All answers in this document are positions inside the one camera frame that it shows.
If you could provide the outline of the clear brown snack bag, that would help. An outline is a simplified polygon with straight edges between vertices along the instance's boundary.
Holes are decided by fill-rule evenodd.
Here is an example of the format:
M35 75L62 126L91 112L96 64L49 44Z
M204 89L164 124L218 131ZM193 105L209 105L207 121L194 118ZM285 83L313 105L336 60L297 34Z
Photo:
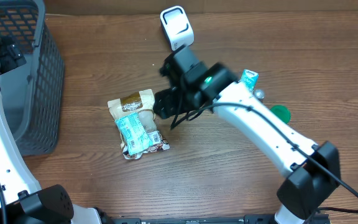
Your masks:
M123 98L110 100L108 101L108 108L111 116L114 119L114 122L121 117L132 113L137 113L139 115L140 122L149 135L149 133L153 131L158 131L154 122L154 103L154 94L151 89L148 89L135 92ZM121 133L120 135L124 147L124 145L127 145L127 143L125 142Z

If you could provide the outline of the white red snack packet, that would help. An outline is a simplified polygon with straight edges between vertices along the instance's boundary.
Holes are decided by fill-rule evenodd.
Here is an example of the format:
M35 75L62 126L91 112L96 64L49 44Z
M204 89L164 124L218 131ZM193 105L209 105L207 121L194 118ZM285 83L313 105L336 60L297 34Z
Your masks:
M153 145L142 152L130 155L126 145L122 148L122 154L125 159L140 159L143 154L150 154L154 152L167 151L170 149L168 141L160 134L160 131L153 131L149 133L149 137L153 140Z

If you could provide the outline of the teal large tissue pack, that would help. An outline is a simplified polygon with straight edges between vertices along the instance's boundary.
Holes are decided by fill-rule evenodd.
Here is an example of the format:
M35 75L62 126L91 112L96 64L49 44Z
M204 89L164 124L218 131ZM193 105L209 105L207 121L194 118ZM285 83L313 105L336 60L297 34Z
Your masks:
M115 124L127 143L130 156L143 152L152 145L152 140L140 122L137 113L121 117L115 120Z

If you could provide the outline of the small Kleenex tissue pack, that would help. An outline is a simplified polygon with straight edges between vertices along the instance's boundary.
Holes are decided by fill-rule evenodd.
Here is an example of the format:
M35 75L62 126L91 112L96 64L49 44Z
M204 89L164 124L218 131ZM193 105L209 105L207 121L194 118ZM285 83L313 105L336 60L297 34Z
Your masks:
M246 88L253 92L257 80L259 78L259 74L257 72L254 72L252 70L244 69L241 75L241 82L243 82L246 86Z

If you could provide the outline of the yellow oil bottle silver cap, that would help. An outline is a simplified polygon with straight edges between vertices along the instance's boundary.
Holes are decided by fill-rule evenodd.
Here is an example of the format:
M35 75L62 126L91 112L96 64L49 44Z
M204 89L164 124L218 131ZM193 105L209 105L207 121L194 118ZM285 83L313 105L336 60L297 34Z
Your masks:
M263 102L265 98L265 92L261 89L254 90L254 96L260 101Z

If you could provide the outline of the green lid white jar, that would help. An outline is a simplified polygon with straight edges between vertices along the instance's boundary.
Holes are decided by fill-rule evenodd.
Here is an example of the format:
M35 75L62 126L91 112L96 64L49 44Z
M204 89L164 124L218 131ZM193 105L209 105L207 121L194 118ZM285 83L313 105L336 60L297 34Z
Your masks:
M288 124L291 120L290 110L284 105L274 105L270 108L270 111L285 124Z

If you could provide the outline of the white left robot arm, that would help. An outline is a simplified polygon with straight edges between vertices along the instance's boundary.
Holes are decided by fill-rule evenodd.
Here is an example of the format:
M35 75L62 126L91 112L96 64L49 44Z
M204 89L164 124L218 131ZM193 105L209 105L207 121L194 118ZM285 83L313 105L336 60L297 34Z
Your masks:
M41 188L9 129L1 91L0 223L101 223L97 209L75 205L61 185Z

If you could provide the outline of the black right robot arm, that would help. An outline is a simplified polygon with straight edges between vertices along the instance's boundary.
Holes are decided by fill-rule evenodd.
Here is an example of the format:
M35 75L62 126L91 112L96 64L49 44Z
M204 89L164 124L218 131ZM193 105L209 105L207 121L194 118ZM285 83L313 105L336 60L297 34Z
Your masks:
M339 152L330 142L316 144L274 115L225 65L208 68L184 45L164 61L160 74L170 88L155 94L154 113L162 119L211 110L250 139L285 181L276 223L304 223L338 188Z

